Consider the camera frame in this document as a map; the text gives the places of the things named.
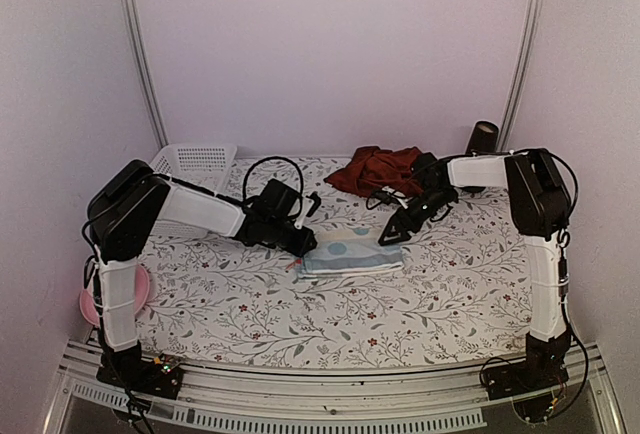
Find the patterned mat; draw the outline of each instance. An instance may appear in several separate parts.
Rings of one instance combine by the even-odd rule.
[[[323,179],[348,159],[296,159],[305,191],[323,205],[314,230],[382,227],[393,209]],[[252,160],[237,160],[227,187],[240,196]],[[297,187],[286,164],[271,177]],[[137,325],[143,347],[190,359],[309,369],[416,367],[524,350],[531,316],[524,245],[509,220],[506,192],[462,193],[442,222],[426,223],[402,247],[403,272],[320,282],[297,281],[286,253],[209,235],[152,237],[141,257],[152,277]]]

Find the blue polka dot fabric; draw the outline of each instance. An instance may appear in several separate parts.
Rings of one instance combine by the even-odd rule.
[[[300,279],[383,274],[403,268],[398,245],[380,246],[379,233],[367,228],[319,233],[318,247],[299,266]]]

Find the white panel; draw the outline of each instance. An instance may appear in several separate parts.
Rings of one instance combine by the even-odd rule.
[[[34,433],[86,328],[86,206],[156,147],[120,0],[0,0],[0,19],[0,432]]]
[[[513,147],[547,146],[580,181],[571,312],[640,426],[640,0],[545,0]]]
[[[454,187],[507,187],[507,172],[502,156],[453,159],[447,165],[449,182]]]
[[[171,142],[464,150],[499,123],[527,0],[137,0]]]
[[[138,343],[135,323],[137,265],[137,257],[107,264],[100,259],[98,276],[102,291],[104,333],[108,345],[116,352]]]

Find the pink plate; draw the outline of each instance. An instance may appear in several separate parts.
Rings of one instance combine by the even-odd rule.
[[[140,312],[140,309],[142,309],[144,304],[147,302],[150,287],[151,279],[149,278],[149,273],[144,267],[138,264],[136,266],[136,314]],[[93,297],[86,289],[83,289],[80,293],[80,311],[88,322],[96,327],[100,325],[98,313],[93,305]]]

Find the white basket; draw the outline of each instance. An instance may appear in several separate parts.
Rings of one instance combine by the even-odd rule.
[[[223,192],[229,181],[236,151],[237,147],[232,144],[170,144],[163,147],[149,165],[160,174],[184,179],[214,192]],[[200,239],[207,235],[207,230],[158,221],[153,226],[152,234]]]

